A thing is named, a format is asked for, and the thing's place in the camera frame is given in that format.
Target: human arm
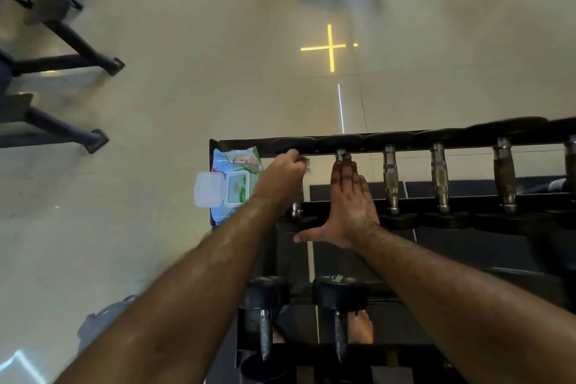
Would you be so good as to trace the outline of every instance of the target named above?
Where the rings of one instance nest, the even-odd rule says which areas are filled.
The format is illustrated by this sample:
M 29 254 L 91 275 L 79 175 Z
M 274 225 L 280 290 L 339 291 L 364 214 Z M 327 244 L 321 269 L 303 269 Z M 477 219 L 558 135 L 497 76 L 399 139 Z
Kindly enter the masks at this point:
M 295 150 L 277 157 L 253 196 L 158 278 L 56 384 L 202 383 L 260 245 L 298 198 L 305 170 Z
M 351 248 L 390 284 L 471 384 L 576 382 L 576 317 L 378 224 L 368 184 L 346 157 L 331 179 L 331 213 L 296 241 Z

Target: glossy floor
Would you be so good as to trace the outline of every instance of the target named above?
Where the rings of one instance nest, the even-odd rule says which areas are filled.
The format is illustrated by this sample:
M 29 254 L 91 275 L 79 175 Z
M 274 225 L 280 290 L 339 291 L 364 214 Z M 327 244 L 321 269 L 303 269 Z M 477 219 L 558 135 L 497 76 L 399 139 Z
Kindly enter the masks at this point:
M 85 2 L 70 24 L 126 69 L 28 76 L 13 89 L 111 142 L 93 156 L 72 144 L 0 151 L 1 384 L 53 380 L 87 314 L 195 246 L 209 229 L 193 186 L 211 137 L 576 114 L 576 0 Z M 13 2 L 0 13 L 4 50 L 69 52 Z M 563 171 L 561 146 L 516 151 L 520 176 Z M 489 149 L 449 155 L 453 178 L 491 176 Z M 327 182 L 331 162 L 314 158 L 306 182 Z M 358 163 L 381 179 L 381 155 Z M 430 176 L 427 152 L 399 163 L 401 179 Z

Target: wet wipes package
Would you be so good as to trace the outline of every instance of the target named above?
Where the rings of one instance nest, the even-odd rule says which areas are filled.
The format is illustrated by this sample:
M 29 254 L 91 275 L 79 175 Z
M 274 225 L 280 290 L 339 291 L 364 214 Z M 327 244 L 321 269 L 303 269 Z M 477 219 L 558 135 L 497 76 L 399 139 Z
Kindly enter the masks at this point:
M 255 147 L 230 152 L 214 149 L 212 170 L 196 178 L 194 203 L 210 208 L 212 219 L 219 225 L 250 198 L 263 169 Z

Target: forearm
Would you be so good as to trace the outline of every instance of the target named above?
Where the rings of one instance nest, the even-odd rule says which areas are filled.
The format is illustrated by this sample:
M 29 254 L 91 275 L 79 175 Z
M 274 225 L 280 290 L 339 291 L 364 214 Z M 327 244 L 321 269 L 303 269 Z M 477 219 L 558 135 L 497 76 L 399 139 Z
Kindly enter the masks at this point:
M 276 209 L 270 200 L 251 198 L 155 281 L 58 382 L 74 382 L 66 379 L 74 370 L 85 381 L 87 368 L 100 378 L 118 377 L 112 382 L 120 384 L 140 378 L 202 382 L 274 227 Z
M 353 246 L 471 384 L 576 380 L 567 311 L 376 223 L 358 228 Z

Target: yellow cross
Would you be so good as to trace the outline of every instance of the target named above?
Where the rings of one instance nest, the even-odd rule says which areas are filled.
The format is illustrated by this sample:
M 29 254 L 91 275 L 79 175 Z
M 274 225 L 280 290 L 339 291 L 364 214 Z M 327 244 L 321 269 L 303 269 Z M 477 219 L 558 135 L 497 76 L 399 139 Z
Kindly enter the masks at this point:
M 328 25 L 328 45 L 327 46 L 316 46 L 316 47 L 302 47 L 300 50 L 306 52 L 307 50 L 328 50 L 328 57 L 330 58 L 330 71 L 334 73 L 334 49 L 342 49 L 346 47 L 345 44 L 334 44 L 332 40 L 332 25 Z

